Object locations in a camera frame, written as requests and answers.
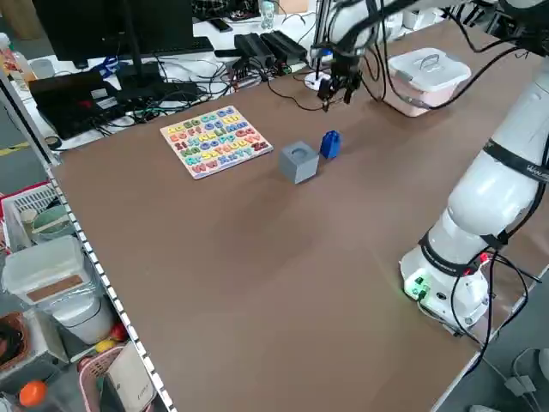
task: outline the white desk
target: white desk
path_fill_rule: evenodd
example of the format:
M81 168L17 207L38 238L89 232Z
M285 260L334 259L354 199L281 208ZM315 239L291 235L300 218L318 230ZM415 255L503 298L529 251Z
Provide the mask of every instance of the white desk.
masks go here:
M283 33L298 41L314 24L316 21L316 16L314 14L305 13L304 15L305 25L297 16L288 19L282 24L284 20L284 15L277 15L274 22L274 30L281 30ZM229 24L233 27L232 32L229 33L220 33L216 28L207 22L201 22L194 25L194 35L195 36L208 36L212 45L216 50L222 49L233 49L234 48L234 35L235 34L248 34L248 33L264 33L266 30L261 28L261 19L251 19L246 22L240 23L231 23ZM301 44L308 49L311 46L315 30L312 29L307 36L302 40ZM59 75L69 73L78 73L79 70L72 64L72 62L60 62L57 60L56 56L47 56L45 57L51 60L53 68L56 73ZM188 80L198 80L197 75L199 76L211 76L218 67L226 62L231 62L236 60L235 58L217 58L212 52L206 53L196 53L190 55L179 55L179 56L170 56L168 58L160 58L165 64L163 64L166 74L169 78L179 79L183 81ZM144 59L144 61L154 61L153 58ZM95 58L89 60L89 67L94 67L96 64L103 62L103 58ZM304 64L294 67L293 69L298 70L303 67ZM120 84L116 76L110 76L106 79L110 84L115 88L120 89ZM225 86L221 84L212 85L212 91L219 92ZM18 93L25 103L25 107L30 113L36 125L38 125L39 131L43 136L56 136L57 133L52 129L52 127L46 123L46 121L40 116L34 99L32 98L29 92L22 92L19 89ZM166 102L163 106L169 107L170 105L179 105L178 102ZM115 121L116 124L133 124L133 121L130 118L120 118ZM105 129L114 133L120 131L120 128L104 126ZM60 148L62 150L77 148L83 144L94 142L102 138L103 135L97 130L90 130L85 133L82 133L78 136L72 137L69 140L63 141L63 146Z

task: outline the gray block with hole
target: gray block with hole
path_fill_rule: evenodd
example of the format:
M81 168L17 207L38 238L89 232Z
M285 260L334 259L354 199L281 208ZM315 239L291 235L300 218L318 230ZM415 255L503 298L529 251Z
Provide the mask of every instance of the gray block with hole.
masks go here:
M278 167L290 181L301 183L317 174L318 153L303 142L290 144L282 149Z

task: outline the computer monitor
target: computer monitor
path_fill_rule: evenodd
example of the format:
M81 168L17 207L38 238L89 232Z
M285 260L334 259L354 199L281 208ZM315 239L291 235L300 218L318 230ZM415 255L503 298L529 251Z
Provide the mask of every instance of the computer monitor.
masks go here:
M33 0L59 60L127 57L123 0ZM142 55L185 48L193 42L190 0L128 0Z

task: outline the pink container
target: pink container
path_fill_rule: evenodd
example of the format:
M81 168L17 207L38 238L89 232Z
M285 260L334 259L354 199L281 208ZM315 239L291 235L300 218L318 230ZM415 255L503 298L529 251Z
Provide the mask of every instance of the pink container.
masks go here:
M448 101L457 86L471 76L471 69L466 64L433 48L419 49L391 58L389 72L398 94L423 100L429 106ZM385 101L412 118L428 111L403 101L391 87L387 87Z

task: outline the brown table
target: brown table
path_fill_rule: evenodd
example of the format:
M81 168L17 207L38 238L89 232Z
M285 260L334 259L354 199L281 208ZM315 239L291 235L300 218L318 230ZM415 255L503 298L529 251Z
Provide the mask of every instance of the brown table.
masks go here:
M493 56L474 55L451 23L390 50L423 46L473 71ZM65 154L54 173L177 408L428 410L474 347L418 312L398 261L539 66L511 55L451 108L421 118L364 90L350 106L304 112L262 85ZM273 88L319 105L290 76ZM195 181L159 129L230 104L275 151ZM341 155L314 179L287 182L280 149L318 147L327 130L341 132ZM508 251L534 272L549 260L543 214ZM503 269L496 279L501 318L521 288Z

